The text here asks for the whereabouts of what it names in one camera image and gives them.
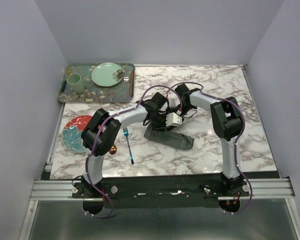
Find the dark grey cloth napkin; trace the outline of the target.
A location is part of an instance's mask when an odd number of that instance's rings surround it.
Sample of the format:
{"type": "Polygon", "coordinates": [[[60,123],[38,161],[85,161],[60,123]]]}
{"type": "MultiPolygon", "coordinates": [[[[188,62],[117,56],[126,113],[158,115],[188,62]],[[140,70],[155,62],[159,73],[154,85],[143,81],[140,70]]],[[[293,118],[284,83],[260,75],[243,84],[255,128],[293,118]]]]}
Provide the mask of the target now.
{"type": "Polygon", "coordinates": [[[145,133],[144,137],[152,142],[170,146],[179,150],[190,150],[194,146],[195,139],[191,136],[165,130],[156,130],[150,124],[145,133]]]}

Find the blue metal fork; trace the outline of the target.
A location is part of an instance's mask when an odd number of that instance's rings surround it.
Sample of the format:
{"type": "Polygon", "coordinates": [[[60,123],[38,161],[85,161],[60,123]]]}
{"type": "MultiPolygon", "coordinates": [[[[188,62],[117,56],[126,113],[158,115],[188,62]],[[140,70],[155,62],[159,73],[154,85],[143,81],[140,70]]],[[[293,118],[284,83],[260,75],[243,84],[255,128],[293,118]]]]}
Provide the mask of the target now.
{"type": "Polygon", "coordinates": [[[127,140],[127,145],[128,145],[128,150],[129,150],[129,156],[130,156],[131,164],[134,165],[134,159],[133,159],[133,155],[132,155],[132,152],[131,152],[131,148],[130,148],[130,144],[129,144],[129,139],[128,139],[129,132],[128,132],[127,127],[123,128],[123,134],[124,134],[124,136],[125,136],[125,138],[127,140]]]}

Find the copper spoon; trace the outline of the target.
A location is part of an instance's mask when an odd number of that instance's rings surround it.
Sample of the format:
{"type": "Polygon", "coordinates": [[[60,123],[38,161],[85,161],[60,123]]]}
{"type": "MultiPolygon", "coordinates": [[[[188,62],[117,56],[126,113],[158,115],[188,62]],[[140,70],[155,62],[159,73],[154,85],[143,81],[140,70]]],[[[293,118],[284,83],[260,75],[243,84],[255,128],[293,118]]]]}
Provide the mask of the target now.
{"type": "Polygon", "coordinates": [[[117,147],[116,147],[115,144],[112,145],[112,147],[111,147],[110,150],[109,150],[109,153],[110,153],[111,155],[114,155],[114,154],[117,153],[117,147]]]}

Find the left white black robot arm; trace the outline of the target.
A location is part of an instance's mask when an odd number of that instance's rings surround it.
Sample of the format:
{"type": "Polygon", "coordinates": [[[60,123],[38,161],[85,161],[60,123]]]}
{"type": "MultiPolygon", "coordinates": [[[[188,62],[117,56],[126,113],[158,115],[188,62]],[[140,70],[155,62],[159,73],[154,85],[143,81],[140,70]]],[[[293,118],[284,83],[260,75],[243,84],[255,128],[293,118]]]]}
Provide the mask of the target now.
{"type": "Polygon", "coordinates": [[[161,110],[168,99],[155,93],[151,99],[140,100],[134,105],[114,112],[98,109],[81,134],[86,149],[83,191],[91,198],[104,194],[100,182],[103,179],[104,156],[113,146],[119,131],[133,123],[148,121],[165,126],[165,112],[161,110]]]}

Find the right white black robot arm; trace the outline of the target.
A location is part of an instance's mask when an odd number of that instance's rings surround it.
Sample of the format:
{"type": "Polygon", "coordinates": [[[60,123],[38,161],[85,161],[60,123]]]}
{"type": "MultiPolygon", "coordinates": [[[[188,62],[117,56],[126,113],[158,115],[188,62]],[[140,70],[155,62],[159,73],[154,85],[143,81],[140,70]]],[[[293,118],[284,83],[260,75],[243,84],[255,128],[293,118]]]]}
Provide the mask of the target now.
{"type": "Polygon", "coordinates": [[[190,90],[185,83],[171,87],[182,100],[182,113],[193,107],[209,111],[215,134],[220,138],[223,155],[220,191],[231,196],[244,183],[240,170],[240,138],[245,130],[245,117],[234,97],[221,98],[203,92],[190,90]]]}

